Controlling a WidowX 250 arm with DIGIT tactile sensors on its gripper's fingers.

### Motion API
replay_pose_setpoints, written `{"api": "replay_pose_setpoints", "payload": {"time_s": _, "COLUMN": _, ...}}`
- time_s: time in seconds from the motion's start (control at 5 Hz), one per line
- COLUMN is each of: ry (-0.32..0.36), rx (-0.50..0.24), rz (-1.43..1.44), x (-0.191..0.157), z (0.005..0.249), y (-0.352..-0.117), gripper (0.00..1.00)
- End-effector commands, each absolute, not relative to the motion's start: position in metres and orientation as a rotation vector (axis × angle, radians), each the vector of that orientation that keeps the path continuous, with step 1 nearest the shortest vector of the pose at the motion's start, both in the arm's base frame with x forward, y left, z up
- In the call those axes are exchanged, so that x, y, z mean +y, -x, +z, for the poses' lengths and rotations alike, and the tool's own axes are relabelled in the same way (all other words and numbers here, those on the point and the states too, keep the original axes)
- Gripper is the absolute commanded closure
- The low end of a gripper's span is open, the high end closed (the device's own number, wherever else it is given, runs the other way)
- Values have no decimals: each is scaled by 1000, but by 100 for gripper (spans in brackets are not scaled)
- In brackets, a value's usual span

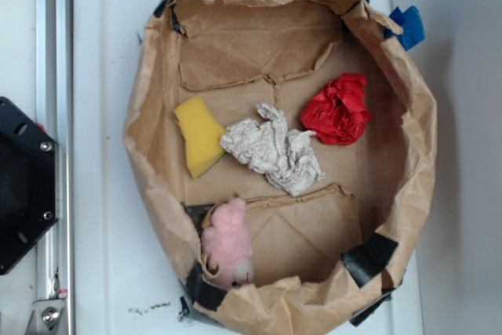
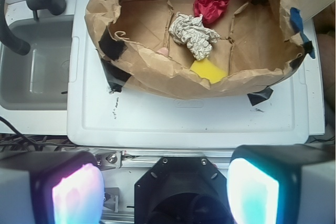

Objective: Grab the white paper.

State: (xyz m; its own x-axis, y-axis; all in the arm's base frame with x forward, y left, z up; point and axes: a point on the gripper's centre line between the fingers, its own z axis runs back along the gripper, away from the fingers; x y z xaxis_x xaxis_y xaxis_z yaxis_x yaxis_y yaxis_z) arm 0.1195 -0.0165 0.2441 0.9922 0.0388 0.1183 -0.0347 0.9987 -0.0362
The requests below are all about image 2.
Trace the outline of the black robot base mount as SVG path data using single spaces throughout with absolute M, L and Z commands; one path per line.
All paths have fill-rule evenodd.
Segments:
M 234 223 L 226 184 L 206 157 L 163 156 L 134 185 L 134 222 Z

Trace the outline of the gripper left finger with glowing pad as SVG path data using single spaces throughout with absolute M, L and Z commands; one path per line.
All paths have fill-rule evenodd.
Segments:
M 1 223 L 99 223 L 103 197 L 89 152 L 1 153 Z

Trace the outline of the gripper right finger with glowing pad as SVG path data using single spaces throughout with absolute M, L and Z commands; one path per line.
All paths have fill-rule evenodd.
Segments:
M 227 197 L 237 223 L 335 223 L 335 146 L 241 145 Z

